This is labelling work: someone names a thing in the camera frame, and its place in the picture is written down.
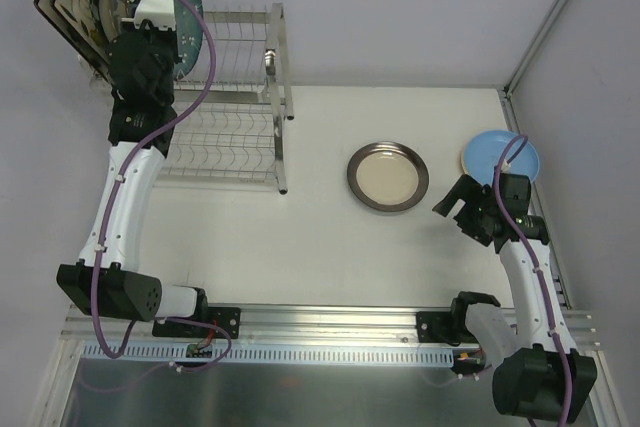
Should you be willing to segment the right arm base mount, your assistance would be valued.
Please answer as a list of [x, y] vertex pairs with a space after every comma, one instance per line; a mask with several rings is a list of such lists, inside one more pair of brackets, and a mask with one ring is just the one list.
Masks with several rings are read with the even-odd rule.
[[452, 330], [452, 317], [444, 311], [419, 311], [415, 314], [416, 333], [419, 343], [444, 343], [457, 345]]

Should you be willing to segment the teal round glazed plate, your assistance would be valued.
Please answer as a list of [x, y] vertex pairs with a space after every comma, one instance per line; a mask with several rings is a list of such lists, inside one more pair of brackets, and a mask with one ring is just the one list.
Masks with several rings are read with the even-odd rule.
[[[202, 15], [202, 0], [187, 0]], [[203, 43], [203, 29], [196, 17], [183, 3], [174, 2], [177, 28], [178, 56], [180, 61], [174, 67], [174, 78], [186, 77], [197, 63]]]

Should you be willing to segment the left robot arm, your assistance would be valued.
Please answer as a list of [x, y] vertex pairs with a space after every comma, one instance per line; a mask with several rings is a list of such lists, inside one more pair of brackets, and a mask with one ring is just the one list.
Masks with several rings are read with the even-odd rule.
[[140, 273], [142, 227], [174, 131], [177, 33], [127, 22], [107, 47], [113, 108], [108, 171], [94, 225], [73, 264], [56, 282], [85, 315], [129, 321], [175, 317], [188, 336], [209, 327], [203, 295]]

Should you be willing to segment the light blue round plate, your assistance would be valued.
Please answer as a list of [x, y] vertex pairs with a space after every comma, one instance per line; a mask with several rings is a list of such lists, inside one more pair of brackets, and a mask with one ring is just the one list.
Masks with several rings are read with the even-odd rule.
[[[516, 134], [505, 130], [489, 130], [474, 136], [464, 150], [470, 176], [481, 185], [492, 185], [494, 169], [504, 149]], [[508, 150], [504, 161], [514, 165], [515, 174], [526, 175], [533, 183], [539, 175], [540, 159], [536, 148], [528, 141], [516, 141]]]

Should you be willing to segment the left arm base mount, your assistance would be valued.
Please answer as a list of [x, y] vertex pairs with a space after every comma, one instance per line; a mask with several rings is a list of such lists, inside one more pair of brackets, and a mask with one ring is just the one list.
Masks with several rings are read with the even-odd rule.
[[237, 339], [241, 323], [242, 310], [239, 307], [209, 306], [202, 315], [194, 315], [176, 322], [166, 320], [163, 323], [155, 321], [152, 327], [152, 336], [156, 338], [186, 338], [204, 339], [210, 333], [213, 338], [222, 338], [223, 334], [216, 330], [206, 329], [202, 324], [217, 326], [224, 330], [231, 339]]

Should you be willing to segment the brown rim cream plate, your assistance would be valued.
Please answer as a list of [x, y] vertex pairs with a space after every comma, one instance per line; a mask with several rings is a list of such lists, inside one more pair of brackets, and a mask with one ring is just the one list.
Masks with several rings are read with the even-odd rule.
[[429, 170], [417, 152], [392, 141], [358, 149], [346, 168], [351, 193], [365, 206], [396, 214], [417, 206], [430, 185]]

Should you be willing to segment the grey deer snowflake plate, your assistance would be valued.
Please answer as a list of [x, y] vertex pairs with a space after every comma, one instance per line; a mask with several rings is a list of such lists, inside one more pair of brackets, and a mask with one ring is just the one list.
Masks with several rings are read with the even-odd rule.
[[133, 5], [129, 0], [99, 0], [102, 29], [108, 42], [123, 32], [122, 20], [133, 18]]

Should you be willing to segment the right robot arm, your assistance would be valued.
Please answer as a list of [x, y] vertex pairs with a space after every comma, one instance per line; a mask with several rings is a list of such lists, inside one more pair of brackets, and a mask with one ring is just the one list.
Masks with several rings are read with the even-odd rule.
[[427, 324], [429, 335], [458, 346], [476, 342], [493, 369], [492, 398], [502, 415], [573, 423], [597, 380], [592, 358], [579, 353], [553, 289], [550, 239], [543, 218], [529, 214], [527, 176], [500, 174], [493, 185], [461, 176], [435, 207], [461, 232], [493, 247], [507, 274], [516, 322], [497, 298], [462, 291], [447, 314]]

